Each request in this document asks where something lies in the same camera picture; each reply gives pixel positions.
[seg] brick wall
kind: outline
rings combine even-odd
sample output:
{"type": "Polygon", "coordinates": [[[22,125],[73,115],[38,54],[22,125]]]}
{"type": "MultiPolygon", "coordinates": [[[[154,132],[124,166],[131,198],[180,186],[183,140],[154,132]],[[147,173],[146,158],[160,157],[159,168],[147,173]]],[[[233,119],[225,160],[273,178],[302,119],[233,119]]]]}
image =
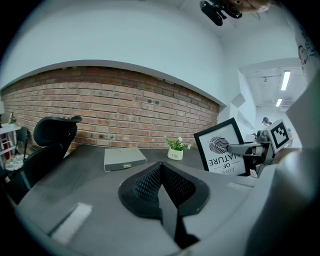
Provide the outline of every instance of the brick wall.
{"type": "Polygon", "coordinates": [[[32,134],[44,117],[81,116],[69,151],[78,144],[166,148],[164,136],[196,146],[194,133],[217,123],[219,105],[183,86],[107,67],[55,69],[1,92],[6,113],[32,134]]]}

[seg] gray box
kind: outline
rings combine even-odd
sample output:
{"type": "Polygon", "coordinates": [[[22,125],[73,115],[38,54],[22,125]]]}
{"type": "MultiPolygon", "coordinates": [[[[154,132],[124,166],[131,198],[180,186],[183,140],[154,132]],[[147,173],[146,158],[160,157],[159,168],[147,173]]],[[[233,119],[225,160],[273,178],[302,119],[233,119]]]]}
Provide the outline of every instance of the gray box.
{"type": "Polygon", "coordinates": [[[107,148],[104,150],[104,171],[123,170],[144,165],[147,159],[137,147],[107,148]]]}

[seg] picture frame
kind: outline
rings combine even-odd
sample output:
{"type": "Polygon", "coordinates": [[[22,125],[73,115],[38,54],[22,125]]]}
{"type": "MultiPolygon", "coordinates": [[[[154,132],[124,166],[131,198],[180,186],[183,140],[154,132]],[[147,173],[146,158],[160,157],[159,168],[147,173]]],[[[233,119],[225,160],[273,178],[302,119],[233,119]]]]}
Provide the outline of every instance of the picture frame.
{"type": "Polygon", "coordinates": [[[244,144],[234,118],[197,132],[193,136],[205,171],[250,176],[249,159],[227,152],[228,145],[244,144]]]}

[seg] white paper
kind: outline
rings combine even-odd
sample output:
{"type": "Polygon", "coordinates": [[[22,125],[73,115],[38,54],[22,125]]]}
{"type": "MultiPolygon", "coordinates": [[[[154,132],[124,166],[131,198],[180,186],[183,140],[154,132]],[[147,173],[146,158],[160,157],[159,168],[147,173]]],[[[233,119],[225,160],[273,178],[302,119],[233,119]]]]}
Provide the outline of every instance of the white paper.
{"type": "Polygon", "coordinates": [[[240,175],[246,172],[243,157],[226,152],[226,143],[239,144],[232,124],[202,135],[199,140],[209,172],[225,175],[240,175]]]}

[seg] fingerprint graphic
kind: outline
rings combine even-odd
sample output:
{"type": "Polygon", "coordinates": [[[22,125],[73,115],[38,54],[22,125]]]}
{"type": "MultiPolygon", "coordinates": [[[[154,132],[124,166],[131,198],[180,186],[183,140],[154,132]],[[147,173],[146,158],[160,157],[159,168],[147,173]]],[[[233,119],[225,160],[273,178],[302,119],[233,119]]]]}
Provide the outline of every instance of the fingerprint graphic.
{"type": "Polygon", "coordinates": [[[223,137],[213,137],[209,142],[209,148],[216,154],[227,153],[229,142],[223,137]]]}

